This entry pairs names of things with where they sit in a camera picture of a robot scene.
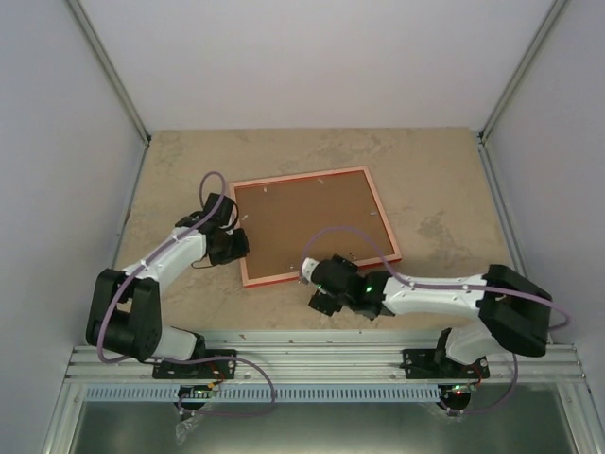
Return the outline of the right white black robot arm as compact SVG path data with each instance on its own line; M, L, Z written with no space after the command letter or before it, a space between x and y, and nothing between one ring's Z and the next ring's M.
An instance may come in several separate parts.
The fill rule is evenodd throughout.
M420 278L392 271L360 274L357 265L335 255L305 258L302 279L316 289L310 307L327 316L347 307L371 321L412 313L468 320L466 326L444 330L433 356L445 377L494 353L540 358L546 351L552 298L504 265L466 277Z

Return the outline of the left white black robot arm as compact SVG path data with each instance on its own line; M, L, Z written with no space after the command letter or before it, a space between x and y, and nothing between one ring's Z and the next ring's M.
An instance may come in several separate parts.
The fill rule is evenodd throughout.
M140 362L169 358L184 376L201 375L207 365L205 340L164 325L161 297L197 262L227 265L248 254L238 216L233 199L211 193L202 209L180 219L157 249L122 270L102 271L95 281L86 341L99 354L108 350Z

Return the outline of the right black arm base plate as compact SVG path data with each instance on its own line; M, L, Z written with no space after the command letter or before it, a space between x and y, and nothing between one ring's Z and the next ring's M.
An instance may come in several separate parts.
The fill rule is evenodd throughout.
M434 349L405 349L402 363L407 379L483 379L491 376L487 359L462 364L442 357Z

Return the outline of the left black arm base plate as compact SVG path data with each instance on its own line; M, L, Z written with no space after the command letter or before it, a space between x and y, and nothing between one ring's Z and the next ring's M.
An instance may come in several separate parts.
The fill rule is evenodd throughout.
M234 349L207 349L204 358L212 358L196 364L177 364L162 361L152 366L153 379L206 379L222 381L234 378L237 351Z

